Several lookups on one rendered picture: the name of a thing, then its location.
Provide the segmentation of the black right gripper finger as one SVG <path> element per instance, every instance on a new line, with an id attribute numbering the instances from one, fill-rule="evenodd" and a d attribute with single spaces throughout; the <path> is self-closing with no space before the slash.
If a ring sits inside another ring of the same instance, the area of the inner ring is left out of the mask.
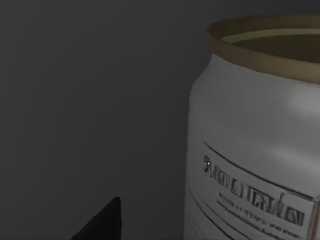
<path id="1" fill-rule="evenodd" d="M 114 197 L 70 240 L 121 240 L 121 198 Z"/>

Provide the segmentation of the white can with gold rim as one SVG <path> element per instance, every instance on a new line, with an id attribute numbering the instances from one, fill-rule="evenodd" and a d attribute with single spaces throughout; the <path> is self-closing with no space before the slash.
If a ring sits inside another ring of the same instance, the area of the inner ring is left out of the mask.
<path id="1" fill-rule="evenodd" d="M 207 43 L 183 240 L 320 240 L 320 14 L 217 21 Z"/>

